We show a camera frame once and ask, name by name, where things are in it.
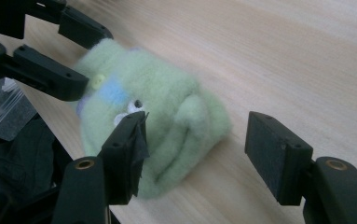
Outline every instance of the fuzzy green fabric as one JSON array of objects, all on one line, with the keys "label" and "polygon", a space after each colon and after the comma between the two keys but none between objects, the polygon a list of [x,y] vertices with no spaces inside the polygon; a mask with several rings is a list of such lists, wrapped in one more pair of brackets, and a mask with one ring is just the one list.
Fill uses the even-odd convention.
[{"label": "fuzzy green fabric", "polygon": [[74,69],[89,77],[75,103],[87,156],[96,156],[120,120],[149,112],[139,196],[153,198],[176,186],[231,128],[223,105],[193,76],[142,49],[104,39]]}]

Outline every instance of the light green plush toy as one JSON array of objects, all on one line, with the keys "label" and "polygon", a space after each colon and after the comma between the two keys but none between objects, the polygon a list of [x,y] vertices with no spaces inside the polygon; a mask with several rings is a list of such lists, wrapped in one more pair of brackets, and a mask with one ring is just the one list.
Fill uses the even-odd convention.
[{"label": "light green plush toy", "polygon": [[153,198],[177,185],[230,130],[223,105],[193,76],[142,49],[104,39],[74,68],[89,78],[75,104],[87,156],[129,113],[149,113],[139,196]]}]

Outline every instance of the table surface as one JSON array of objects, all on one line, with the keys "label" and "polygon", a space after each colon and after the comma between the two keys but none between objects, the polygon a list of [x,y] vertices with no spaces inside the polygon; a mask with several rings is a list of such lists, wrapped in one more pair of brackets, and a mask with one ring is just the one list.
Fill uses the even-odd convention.
[{"label": "table surface", "polygon": [[[249,111],[278,119],[314,147],[357,167],[357,1],[93,0],[69,4],[127,47],[140,46],[198,77],[233,120],[227,140],[162,198],[112,206],[122,223],[304,223],[279,206],[244,153]],[[26,44],[71,66],[86,51],[57,25],[27,17]],[[61,101],[23,86],[74,158],[79,119]]]}]

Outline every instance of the googly eye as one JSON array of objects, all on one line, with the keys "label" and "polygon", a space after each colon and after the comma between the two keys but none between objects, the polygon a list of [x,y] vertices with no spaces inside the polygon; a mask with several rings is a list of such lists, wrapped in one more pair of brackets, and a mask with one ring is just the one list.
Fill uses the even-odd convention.
[{"label": "googly eye", "polygon": [[143,105],[143,102],[141,102],[140,100],[132,100],[129,102],[128,112],[130,114],[138,112],[138,111],[143,111],[143,110],[144,110],[144,105]]}]

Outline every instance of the blue patch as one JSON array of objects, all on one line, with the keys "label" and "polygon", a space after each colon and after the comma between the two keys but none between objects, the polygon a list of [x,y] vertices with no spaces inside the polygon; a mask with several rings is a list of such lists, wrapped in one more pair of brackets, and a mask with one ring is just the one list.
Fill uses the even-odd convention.
[{"label": "blue patch", "polygon": [[114,105],[124,105],[129,98],[119,82],[112,76],[97,91],[97,94],[107,103]]}]

